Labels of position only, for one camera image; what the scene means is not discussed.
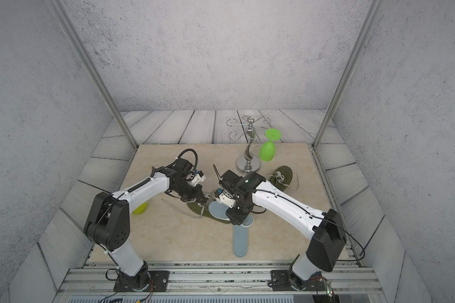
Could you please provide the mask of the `aluminium rail base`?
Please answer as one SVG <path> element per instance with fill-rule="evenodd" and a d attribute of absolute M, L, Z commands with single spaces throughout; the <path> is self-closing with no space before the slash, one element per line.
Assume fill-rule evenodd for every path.
<path fill-rule="evenodd" d="M 289 268 L 286 260 L 275 261 L 160 261 L 149 265 L 149 271 L 169 271 L 166 292 L 158 295 L 267 295 L 270 272 Z M 386 302 L 382 286 L 373 268 L 361 267 L 353 261 L 336 265 L 332 272 L 323 272 L 326 289 L 340 299 L 346 297 L 369 302 Z M 59 286 L 58 295 L 111 295 L 116 281 L 111 263 L 91 263 L 69 270 Z M 320 292 L 307 294 L 322 295 Z"/>

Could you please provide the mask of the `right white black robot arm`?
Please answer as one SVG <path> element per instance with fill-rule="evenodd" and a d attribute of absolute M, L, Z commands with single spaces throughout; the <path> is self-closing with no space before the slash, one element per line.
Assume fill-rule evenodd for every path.
<path fill-rule="evenodd" d="M 229 200 L 226 215 L 233 225 L 242 225 L 254 206 L 273 212 L 290 223 L 310 240 L 303 255 L 298 256 L 288 271 L 293 283 L 314 279 L 320 271 L 331 272 L 346 245 L 347 232 L 343 228 L 339 213 L 314 209 L 283 193 L 265 177 L 250 172 L 241 177 L 233 171 L 226 171 L 219 178 L 222 195 Z"/>

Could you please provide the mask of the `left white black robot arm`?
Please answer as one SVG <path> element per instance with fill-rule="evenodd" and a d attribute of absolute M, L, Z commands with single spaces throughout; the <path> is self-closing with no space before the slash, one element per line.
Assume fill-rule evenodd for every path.
<path fill-rule="evenodd" d="M 188 160 L 152 168 L 150 176 L 114 193 L 101 192 L 92 202 L 83 233 L 102 246 L 127 277 L 136 277 L 147 268 L 130 242 L 130 217 L 134 210 L 162 193 L 176 193 L 184 203 L 206 203 L 202 171 Z"/>

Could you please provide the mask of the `left aluminium frame post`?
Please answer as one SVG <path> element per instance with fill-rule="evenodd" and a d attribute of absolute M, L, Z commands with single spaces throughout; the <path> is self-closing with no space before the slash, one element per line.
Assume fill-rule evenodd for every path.
<path fill-rule="evenodd" d="M 83 67 L 85 68 L 87 74 L 89 75 L 90 79 L 92 80 L 93 84 L 97 88 L 98 92 L 100 93 L 104 103 L 106 104 L 107 108 L 109 109 L 110 113 L 112 114 L 114 120 L 117 122 L 118 126 L 122 133 L 126 136 L 127 141 L 129 142 L 130 146 L 134 151 L 137 151 L 139 148 L 139 144 L 132 135 L 130 128 L 128 127 L 125 119 L 121 115 L 119 107 L 113 100 L 112 95 L 110 94 L 109 90 L 106 87 L 100 73 L 98 72 L 91 56 L 87 52 L 86 47 L 84 46 L 80 36 L 78 35 L 72 21 L 70 20 L 63 4 L 59 0 L 47 0 L 46 3 L 48 4 L 49 8 L 53 12 L 54 16 L 56 17 L 59 26 L 63 30 L 64 34 L 66 35 L 68 41 L 72 45 L 73 49 L 77 53 L 78 57 L 80 58 Z"/>

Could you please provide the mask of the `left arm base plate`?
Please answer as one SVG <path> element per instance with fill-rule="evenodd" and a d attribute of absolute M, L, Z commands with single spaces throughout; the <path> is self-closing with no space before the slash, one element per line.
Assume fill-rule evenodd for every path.
<path fill-rule="evenodd" d="M 166 292 L 169 271 L 141 271 L 136 276 L 120 272 L 115 281 L 115 292 Z"/>

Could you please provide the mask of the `grey insole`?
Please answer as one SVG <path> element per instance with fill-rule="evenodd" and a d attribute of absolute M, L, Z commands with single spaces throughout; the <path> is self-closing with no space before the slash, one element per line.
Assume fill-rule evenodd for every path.
<path fill-rule="evenodd" d="M 242 225 L 233 226 L 233 254 L 242 258 L 248 252 L 249 228 Z"/>
<path fill-rule="evenodd" d="M 226 211 L 229 209 L 227 205 L 224 205 L 222 203 L 212 201 L 208 205 L 208 210 L 209 213 L 218 220 L 225 221 L 227 223 L 230 223 L 230 219 L 228 218 Z M 254 218 L 249 215 L 246 217 L 246 219 L 243 221 L 241 224 L 242 227 L 250 227 L 254 223 Z"/>

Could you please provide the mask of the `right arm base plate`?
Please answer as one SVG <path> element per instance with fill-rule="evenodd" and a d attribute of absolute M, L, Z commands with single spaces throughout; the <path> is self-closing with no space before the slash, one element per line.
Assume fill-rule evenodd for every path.
<path fill-rule="evenodd" d="M 309 279 L 302 280 L 290 270 L 272 270 L 267 285 L 273 291 L 294 290 L 306 292 L 320 292 L 326 290 L 327 286 L 326 279 L 321 275 L 320 271 L 316 271 Z"/>

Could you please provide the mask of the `green plastic glass on table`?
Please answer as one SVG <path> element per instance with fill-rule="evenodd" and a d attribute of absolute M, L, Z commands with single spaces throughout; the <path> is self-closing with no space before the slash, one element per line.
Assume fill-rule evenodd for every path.
<path fill-rule="evenodd" d="M 145 203 L 142 203 L 138 208 L 136 208 L 132 214 L 133 215 L 140 215 L 146 211 L 148 207 L 148 202 L 146 201 Z"/>

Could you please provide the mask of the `hanging green plastic wine glass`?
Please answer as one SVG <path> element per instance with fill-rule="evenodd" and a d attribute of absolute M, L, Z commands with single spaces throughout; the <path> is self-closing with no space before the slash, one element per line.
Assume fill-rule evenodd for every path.
<path fill-rule="evenodd" d="M 262 145 L 259 151 L 259 158 L 265 162 L 270 162 L 276 154 L 275 141 L 279 141 L 282 134 L 275 128 L 270 128 L 265 131 L 267 141 Z"/>

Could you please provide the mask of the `aluminium frame post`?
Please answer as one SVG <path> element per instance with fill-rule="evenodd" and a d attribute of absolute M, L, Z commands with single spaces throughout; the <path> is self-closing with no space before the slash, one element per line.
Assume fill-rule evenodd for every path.
<path fill-rule="evenodd" d="M 48 4 L 49 8 L 53 12 L 54 16 L 56 17 L 59 26 L 63 30 L 64 34 L 66 35 L 68 41 L 72 45 L 73 49 L 77 53 L 78 57 L 80 58 L 83 67 L 85 68 L 87 74 L 89 75 L 90 79 L 92 80 L 93 84 L 97 88 L 98 92 L 100 93 L 104 103 L 106 104 L 107 108 L 109 109 L 110 113 L 112 114 L 114 120 L 117 122 L 118 126 L 122 133 L 126 136 L 127 141 L 129 142 L 130 146 L 134 151 L 137 151 L 139 148 L 139 144 L 132 135 L 130 128 L 128 127 L 125 119 L 121 115 L 119 107 L 113 100 L 112 95 L 110 94 L 109 90 L 106 87 L 100 73 L 98 72 L 91 56 L 87 52 L 86 47 L 84 46 L 80 36 L 78 35 L 72 21 L 70 20 L 63 4 L 59 0 L 47 0 L 46 3 Z"/>
<path fill-rule="evenodd" d="M 315 141 L 312 144 L 312 148 L 317 150 L 318 146 L 322 143 L 322 139 L 329 127 L 330 121 L 332 120 L 338 105 L 341 102 L 343 93 L 346 90 L 350 78 L 357 66 L 358 60 L 364 50 L 364 47 L 369 39 L 370 33 L 374 27 L 374 24 L 377 21 L 380 10 L 382 8 L 384 1 L 383 0 L 373 0 L 369 6 L 368 13 L 365 17 L 365 20 L 361 26 L 360 32 L 355 40 L 353 48 L 350 52 L 350 56 L 346 63 L 345 68 L 343 69 L 343 74 L 338 81 L 336 89 L 332 95 L 332 98 L 327 106 L 326 113 L 321 122 L 321 127 L 319 128 Z"/>

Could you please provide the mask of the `olive green shoe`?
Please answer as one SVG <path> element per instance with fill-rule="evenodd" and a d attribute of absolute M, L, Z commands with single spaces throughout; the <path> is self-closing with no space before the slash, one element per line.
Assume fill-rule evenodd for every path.
<path fill-rule="evenodd" d="M 200 215 L 201 217 L 210 218 L 210 219 L 212 219 L 214 221 L 221 222 L 221 223 L 224 223 L 224 224 L 229 224 L 229 223 L 227 223 L 225 221 L 215 219 L 209 213 L 208 205 L 212 201 L 216 201 L 216 200 L 214 200 L 213 198 L 207 198 L 207 202 L 206 203 L 190 202 L 190 203 L 187 203 L 187 206 L 192 212 L 196 213 L 197 215 Z"/>
<path fill-rule="evenodd" d="M 289 188 L 293 180 L 293 171 L 290 167 L 283 165 L 278 167 L 269 178 L 269 182 L 280 191 Z"/>

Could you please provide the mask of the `silver metal glass stand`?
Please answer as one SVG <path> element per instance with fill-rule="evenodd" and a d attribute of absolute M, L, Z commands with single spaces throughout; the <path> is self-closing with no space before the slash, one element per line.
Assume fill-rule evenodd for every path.
<path fill-rule="evenodd" d="M 240 141 L 242 136 L 245 136 L 247 141 L 246 149 L 243 155 L 236 160 L 236 168 L 242 174 L 249 172 L 258 172 L 261 168 L 261 160 L 258 156 L 251 153 L 250 149 L 255 148 L 260 139 L 257 134 L 257 129 L 267 130 L 271 120 L 267 116 L 262 116 L 255 119 L 252 116 L 243 116 L 242 118 L 231 118 L 226 121 L 228 127 L 242 127 L 243 134 L 238 135 L 236 130 L 232 130 L 229 134 L 231 141 Z"/>

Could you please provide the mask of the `right aluminium frame post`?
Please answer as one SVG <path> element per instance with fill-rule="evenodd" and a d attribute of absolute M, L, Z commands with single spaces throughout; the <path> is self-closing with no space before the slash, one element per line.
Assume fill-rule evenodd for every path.
<path fill-rule="evenodd" d="M 365 20 L 361 26 L 360 32 L 355 40 L 353 48 L 350 52 L 350 56 L 346 63 L 345 68 L 343 69 L 343 74 L 338 81 L 336 89 L 332 95 L 332 98 L 327 106 L 326 113 L 321 122 L 321 127 L 319 128 L 315 141 L 312 144 L 312 148 L 317 150 L 318 146 L 322 143 L 322 139 L 329 127 L 330 121 L 332 120 L 338 105 L 341 102 L 343 93 L 346 90 L 350 78 L 357 66 L 358 60 L 364 50 L 364 47 L 369 39 L 370 33 L 374 27 L 374 24 L 377 21 L 380 10 L 382 8 L 384 1 L 383 0 L 373 0 L 369 6 L 368 13 L 365 17 Z"/>

